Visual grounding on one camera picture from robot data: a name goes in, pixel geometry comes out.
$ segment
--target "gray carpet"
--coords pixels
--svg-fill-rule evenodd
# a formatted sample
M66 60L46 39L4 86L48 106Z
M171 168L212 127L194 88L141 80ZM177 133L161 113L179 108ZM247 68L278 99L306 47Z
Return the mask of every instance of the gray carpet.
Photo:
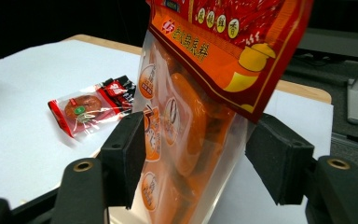
M358 136L358 125L347 122L347 81L358 76L358 62L333 61L327 57L315 59L310 54L296 55L287 67L283 80L327 91L334 106L332 135ZM332 138L331 155L351 160L358 165L358 144L341 144Z

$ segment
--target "white table leg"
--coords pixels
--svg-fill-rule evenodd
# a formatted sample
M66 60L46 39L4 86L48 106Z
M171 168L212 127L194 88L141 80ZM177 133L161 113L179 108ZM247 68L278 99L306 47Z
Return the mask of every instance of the white table leg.
M358 124L358 78L348 80L348 122Z

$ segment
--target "red and orange packaging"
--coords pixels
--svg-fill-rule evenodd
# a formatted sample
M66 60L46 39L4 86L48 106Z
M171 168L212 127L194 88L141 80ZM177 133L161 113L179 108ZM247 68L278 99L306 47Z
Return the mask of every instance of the red and orange packaging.
M135 84L126 76L109 78L48 102L60 128L71 137L81 137L117 122L132 111Z
M149 223L204 223L303 35L309 0L152 0L134 111Z

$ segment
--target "small red snack packet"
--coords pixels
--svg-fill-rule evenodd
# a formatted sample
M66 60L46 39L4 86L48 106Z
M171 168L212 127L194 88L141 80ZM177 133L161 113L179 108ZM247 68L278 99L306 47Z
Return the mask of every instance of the small red snack packet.
M131 113L136 86L126 76L109 78L48 102L61 129L69 136L93 133Z

